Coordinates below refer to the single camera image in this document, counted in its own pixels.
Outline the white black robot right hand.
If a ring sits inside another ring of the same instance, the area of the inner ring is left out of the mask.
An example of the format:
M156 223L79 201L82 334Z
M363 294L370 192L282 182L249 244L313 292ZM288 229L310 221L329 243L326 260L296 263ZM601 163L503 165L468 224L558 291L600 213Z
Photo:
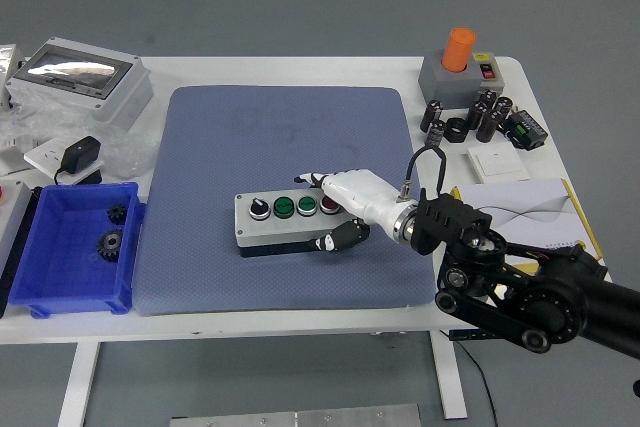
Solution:
M315 249L336 252L354 247L368 238L371 225L380 226L399 244L409 244L417 202L410 198L411 182L400 189L368 169L335 174L306 173L294 179L322 189L354 218L312 242Z

